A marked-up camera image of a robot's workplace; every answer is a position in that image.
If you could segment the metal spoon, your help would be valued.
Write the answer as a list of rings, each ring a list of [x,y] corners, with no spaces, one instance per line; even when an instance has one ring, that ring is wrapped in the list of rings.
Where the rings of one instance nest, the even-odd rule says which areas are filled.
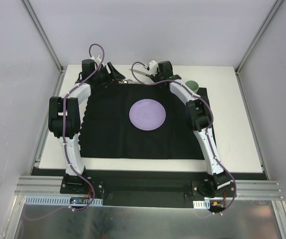
[[[119,84],[137,84],[137,81],[131,79],[122,79],[119,81]]]

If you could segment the green cup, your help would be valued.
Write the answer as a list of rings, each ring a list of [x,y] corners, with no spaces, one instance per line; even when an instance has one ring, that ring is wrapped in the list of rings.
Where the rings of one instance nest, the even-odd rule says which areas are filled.
[[[197,82],[195,82],[195,81],[186,81],[185,85],[188,88],[187,91],[190,94],[197,95],[197,92],[199,90],[199,84]]]

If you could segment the purple plate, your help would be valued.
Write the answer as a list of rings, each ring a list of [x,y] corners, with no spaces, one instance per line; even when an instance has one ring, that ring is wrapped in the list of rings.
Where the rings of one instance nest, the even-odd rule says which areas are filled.
[[[131,106],[129,119],[136,128],[151,131],[162,126],[166,119],[166,111],[158,101],[142,99]]]

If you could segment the black cloth placemat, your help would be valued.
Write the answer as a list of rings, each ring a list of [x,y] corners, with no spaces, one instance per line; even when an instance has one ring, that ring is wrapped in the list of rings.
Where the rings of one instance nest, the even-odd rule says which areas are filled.
[[[131,106],[152,99],[166,111],[164,123],[144,131],[130,121]],[[87,101],[79,135],[84,158],[197,159],[201,147],[185,118],[185,105],[166,86],[117,84],[95,88]]]

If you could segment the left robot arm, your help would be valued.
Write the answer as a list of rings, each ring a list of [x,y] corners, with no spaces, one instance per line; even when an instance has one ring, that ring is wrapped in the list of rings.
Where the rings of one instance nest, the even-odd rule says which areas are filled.
[[[48,129],[58,139],[66,166],[60,188],[62,194],[91,194],[93,191],[78,146],[80,104],[90,97],[92,87],[106,88],[126,79],[111,62],[103,65],[98,60],[85,59],[81,67],[73,88],[62,97],[49,99]]]

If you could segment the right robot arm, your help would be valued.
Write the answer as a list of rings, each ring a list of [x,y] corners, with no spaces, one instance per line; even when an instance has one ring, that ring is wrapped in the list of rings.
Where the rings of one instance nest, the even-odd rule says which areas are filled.
[[[154,83],[169,83],[170,92],[185,104],[186,123],[198,140],[208,174],[208,180],[197,187],[198,193],[208,198],[220,196],[231,180],[221,162],[214,140],[213,113],[208,99],[199,96],[179,75],[174,75],[169,61],[150,61],[146,69]]]

